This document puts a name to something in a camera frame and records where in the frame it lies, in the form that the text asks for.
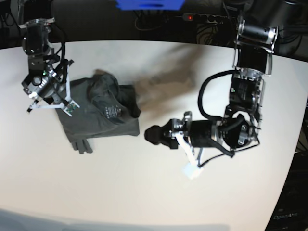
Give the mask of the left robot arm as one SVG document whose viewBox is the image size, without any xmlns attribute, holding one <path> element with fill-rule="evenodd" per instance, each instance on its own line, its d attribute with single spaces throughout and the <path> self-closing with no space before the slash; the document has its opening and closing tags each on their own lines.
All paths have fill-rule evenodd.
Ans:
<svg viewBox="0 0 308 231">
<path fill-rule="evenodd" d="M 258 133 L 262 121 L 261 106 L 265 82 L 273 68 L 273 54 L 280 27 L 305 0 L 255 0 L 250 8 L 240 10 L 235 30 L 233 68 L 208 77 L 199 90 L 197 105 L 203 120 L 194 121 L 187 111 L 182 119 L 171 119 L 164 126 L 152 126 L 145 139 L 153 145 L 171 150 L 183 148 L 192 166 L 205 162 L 195 148 L 215 148 L 221 155 L 233 157 L 237 152 L 260 144 Z M 231 76 L 229 104 L 223 116 L 208 114 L 203 96 L 210 81 Z"/>
</svg>

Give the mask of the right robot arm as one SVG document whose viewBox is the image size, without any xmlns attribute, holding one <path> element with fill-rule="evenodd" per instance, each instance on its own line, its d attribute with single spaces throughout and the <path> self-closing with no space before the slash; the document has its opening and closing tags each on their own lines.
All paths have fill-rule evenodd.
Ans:
<svg viewBox="0 0 308 231">
<path fill-rule="evenodd" d="M 61 109 L 71 116 L 79 105 L 71 98 L 69 66 L 65 41 L 58 51 L 49 41 L 55 22 L 51 0 L 20 0 L 18 25 L 25 29 L 22 47 L 28 60 L 28 74 L 22 82 L 25 94 L 32 99 L 27 112 L 35 108 Z"/>
</svg>

